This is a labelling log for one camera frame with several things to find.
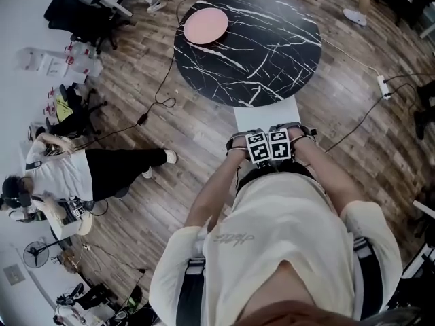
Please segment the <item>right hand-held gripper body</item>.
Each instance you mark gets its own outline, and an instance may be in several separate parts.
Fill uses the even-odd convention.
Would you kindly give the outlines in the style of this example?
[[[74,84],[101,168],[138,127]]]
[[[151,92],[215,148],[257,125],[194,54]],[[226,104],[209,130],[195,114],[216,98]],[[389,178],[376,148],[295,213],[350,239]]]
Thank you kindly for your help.
[[[298,128],[302,134],[296,138],[290,138],[288,130]],[[268,132],[268,145],[271,151],[272,161],[293,159],[295,154],[294,144],[302,138],[310,138],[315,141],[317,135],[316,128],[309,128],[301,123],[286,123],[271,126]]]

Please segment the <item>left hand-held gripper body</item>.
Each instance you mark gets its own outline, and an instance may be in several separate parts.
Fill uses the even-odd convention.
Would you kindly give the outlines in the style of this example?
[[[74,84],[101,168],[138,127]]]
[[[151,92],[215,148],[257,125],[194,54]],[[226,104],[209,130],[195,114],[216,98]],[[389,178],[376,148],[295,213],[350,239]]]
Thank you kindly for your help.
[[[234,140],[243,137],[245,146],[236,146]],[[264,131],[260,128],[238,132],[230,137],[226,143],[226,151],[241,150],[247,152],[246,160],[253,164],[264,164],[270,160],[270,148]]]

